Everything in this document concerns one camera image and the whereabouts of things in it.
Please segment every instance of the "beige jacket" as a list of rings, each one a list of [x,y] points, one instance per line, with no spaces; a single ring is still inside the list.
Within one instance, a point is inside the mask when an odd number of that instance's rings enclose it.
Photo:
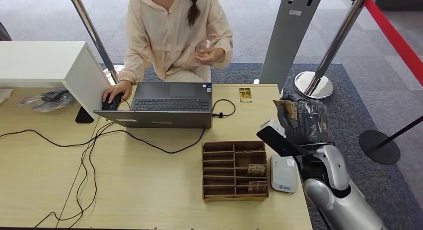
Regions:
[[[217,0],[198,0],[200,17],[190,27],[188,10],[191,0],[175,0],[169,12],[151,0],[129,0],[126,20],[126,38],[129,48],[120,80],[141,82],[145,69],[153,64],[159,78],[181,70],[194,69],[200,64],[193,59],[195,47],[202,40],[211,41],[211,47],[223,48],[224,63],[232,56],[232,31]]]

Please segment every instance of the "wooden desk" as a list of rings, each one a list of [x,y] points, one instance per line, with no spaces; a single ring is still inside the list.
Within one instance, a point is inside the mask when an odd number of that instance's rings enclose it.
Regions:
[[[250,87],[252,103],[240,103],[240,87]],[[276,85],[214,85],[214,101],[227,98],[236,105],[228,118],[214,118],[201,142],[257,140],[256,131],[265,121],[276,118],[272,99],[279,97]],[[232,106],[220,102],[215,112],[230,113]],[[100,119],[98,127],[105,124]],[[118,125],[110,128],[123,129]],[[195,142],[201,129],[129,129],[135,136],[178,150]],[[78,228],[125,228],[167,230],[310,230],[307,206],[298,184],[295,194],[270,192],[264,202],[211,202],[202,200],[201,145],[178,154],[165,154],[124,133],[102,137],[96,144],[93,162],[98,193],[95,206],[84,213]],[[83,206],[94,189],[87,184]],[[66,216],[79,211],[74,199]],[[69,227],[70,224],[59,224]]]
[[[0,104],[0,135],[34,129],[58,144],[89,140],[96,122],[75,123],[79,105],[39,113],[19,108],[23,97],[45,89],[15,89]],[[9,135],[0,139],[0,226],[34,227],[49,212],[61,213],[80,165],[85,147],[59,148],[35,133]],[[41,227],[54,227],[51,216]]]

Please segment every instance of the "carpet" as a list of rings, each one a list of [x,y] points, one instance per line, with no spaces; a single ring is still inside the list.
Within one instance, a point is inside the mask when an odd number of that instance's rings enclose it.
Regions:
[[[294,64],[285,83],[284,93],[293,93],[293,79],[302,71],[314,71],[318,64]],[[262,64],[234,63],[224,70],[212,69],[212,82],[218,84],[251,84],[258,79]],[[334,85],[333,95],[323,100],[328,109],[331,141],[342,151],[351,179],[366,196],[390,230],[418,230],[423,226],[423,213],[397,165],[381,165],[363,154],[358,136],[376,126],[341,64],[331,64],[326,76]],[[145,81],[160,81],[150,67]],[[315,230],[325,230],[316,208],[307,202]]]

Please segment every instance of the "laptop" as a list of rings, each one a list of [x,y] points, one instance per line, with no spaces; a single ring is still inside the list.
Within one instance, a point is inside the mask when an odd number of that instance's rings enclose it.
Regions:
[[[211,128],[211,83],[140,82],[130,111],[94,113],[128,128]]]

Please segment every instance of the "red stripe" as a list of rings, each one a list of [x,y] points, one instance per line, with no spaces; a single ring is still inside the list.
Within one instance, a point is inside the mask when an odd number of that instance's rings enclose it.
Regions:
[[[416,79],[423,85],[423,62],[372,0],[366,0],[364,5]]]

